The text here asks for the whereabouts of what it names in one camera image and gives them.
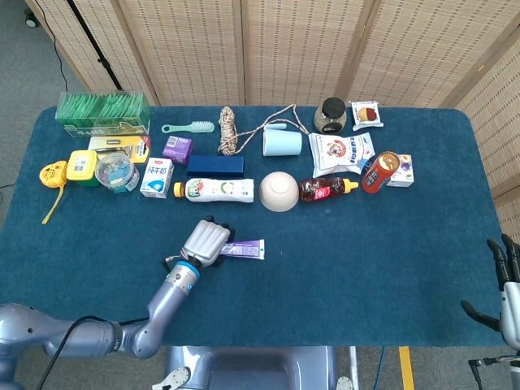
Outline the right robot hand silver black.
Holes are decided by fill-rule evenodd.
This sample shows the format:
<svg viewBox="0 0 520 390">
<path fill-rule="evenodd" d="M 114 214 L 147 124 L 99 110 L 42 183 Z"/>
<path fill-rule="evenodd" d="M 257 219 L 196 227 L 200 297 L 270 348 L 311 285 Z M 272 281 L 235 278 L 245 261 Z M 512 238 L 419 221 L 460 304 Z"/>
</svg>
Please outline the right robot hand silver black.
<svg viewBox="0 0 520 390">
<path fill-rule="evenodd" d="M 465 313 L 475 322 L 499 332 L 505 343 L 519 350 L 519 244 L 507 235 L 501 239 L 505 250 L 494 240 L 487 239 L 487 246 L 495 262 L 496 278 L 500 292 L 500 317 L 494 318 L 478 312 L 468 301 L 461 301 Z"/>
</svg>

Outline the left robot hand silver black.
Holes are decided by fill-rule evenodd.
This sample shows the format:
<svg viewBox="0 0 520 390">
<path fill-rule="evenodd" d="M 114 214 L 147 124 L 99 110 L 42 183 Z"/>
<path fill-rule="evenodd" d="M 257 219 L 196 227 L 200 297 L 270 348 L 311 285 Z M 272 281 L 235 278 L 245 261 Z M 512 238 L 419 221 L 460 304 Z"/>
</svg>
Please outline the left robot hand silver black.
<svg viewBox="0 0 520 390">
<path fill-rule="evenodd" d="M 198 270 L 211 267 L 234 236 L 235 230 L 229 224 L 217 223 L 213 217 L 202 219 L 185 241 L 180 256 Z"/>
</svg>

